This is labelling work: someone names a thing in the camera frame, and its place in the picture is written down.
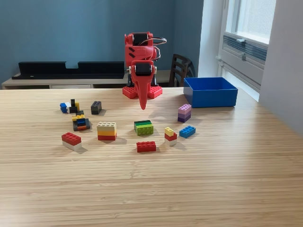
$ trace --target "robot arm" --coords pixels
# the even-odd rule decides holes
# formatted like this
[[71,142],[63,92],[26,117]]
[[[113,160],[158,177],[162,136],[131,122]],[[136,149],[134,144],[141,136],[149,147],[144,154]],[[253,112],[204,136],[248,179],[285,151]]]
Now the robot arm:
[[128,87],[123,88],[123,94],[129,98],[139,96],[140,106],[143,110],[146,108],[147,96],[150,93],[153,93],[152,98],[162,94],[161,87],[151,90],[151,82],[153,87],[156,86],[156,67],[153,61],[160,58],[160,50],[155,45],[164,43],[166,43],[166,39],[153,37],[150,32],[125,35],[125,62],[126,67],[129,68],[129,83]]

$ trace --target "wooden chair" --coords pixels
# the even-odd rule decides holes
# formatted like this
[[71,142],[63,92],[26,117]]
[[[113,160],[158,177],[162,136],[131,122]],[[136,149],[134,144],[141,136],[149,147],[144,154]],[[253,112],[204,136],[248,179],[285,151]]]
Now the wooden chair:
[[175,86],[175,78],[177,79],[177,87],[183,87],[184,78],[186,77],[195,77],[195,69],[193,63],[190,59],[184,56],[174,54],[171,63],[169,87]]

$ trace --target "purple lego brick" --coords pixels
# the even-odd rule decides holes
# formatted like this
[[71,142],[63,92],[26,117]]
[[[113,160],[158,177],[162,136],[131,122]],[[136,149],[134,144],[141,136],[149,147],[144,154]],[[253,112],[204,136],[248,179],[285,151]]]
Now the purple lego brick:
[[187,114],[181,114],[181,113],[179,113],[179,114],[178,114],[178,117],[179,117],[179,118],[185,119],[185,118],[187,118],[187,117],[190,116],[190,115],[191,115],[191,111],[189,111]]
[[187,122],[189,119],[190,119],[190,117],[191,117],[191,115],[189,115],[187,118],[180,118],[180,117],[178,117],[178,122],[183,122],[183,123],[185,123],[185,122]]
[[190,111],[191,111],[191,105],[189,104],[184,104],[178,109],[179,114],[187,114]]

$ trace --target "wire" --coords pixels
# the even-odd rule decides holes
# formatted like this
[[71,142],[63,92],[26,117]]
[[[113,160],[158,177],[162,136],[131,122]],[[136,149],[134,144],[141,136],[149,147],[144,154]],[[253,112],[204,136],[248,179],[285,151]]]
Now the wire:
[[160,44],[165,44],[165,43],[167,42],[167,40],[166,40],[165,38],[153,37],[153,38],[148,38],[148,39],[146,39],[146,40],[140,42],[140,43],[138,44],[138,46],[141,46],[143,43],[145,43],[145,42],[147,42],[147,41],[149,41],[149,40],[160,40],[160,42],[158,42],[158,43],[153,43],[154,46],[160,45]]
[[152,61],[156,61],[156,60],[159,60],[160,57],[161,57],[161,53],[160,53],[160,49],[158,47],[155,46],[155,48],[158,50],[159,52],[159,56],[157,58],[154,58],[154,59],[151,59]]

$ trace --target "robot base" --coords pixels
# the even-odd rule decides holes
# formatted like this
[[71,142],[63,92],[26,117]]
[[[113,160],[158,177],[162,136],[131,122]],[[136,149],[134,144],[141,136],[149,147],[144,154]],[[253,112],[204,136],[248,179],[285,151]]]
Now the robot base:
[[[123,93],[123,95],[125,95],[126,97],[128,97],[130,99],[138,97],[138,93],[136,92],[136,89],[134,87],[126,86],[122,89],[122,93]],[[162,87],[160,87],[160,86],[151,87],[151,90],[147,94],[147,97],[154,99],[154,98],[158,97],[159,95],[161,95],[162,93],[163,93]]]

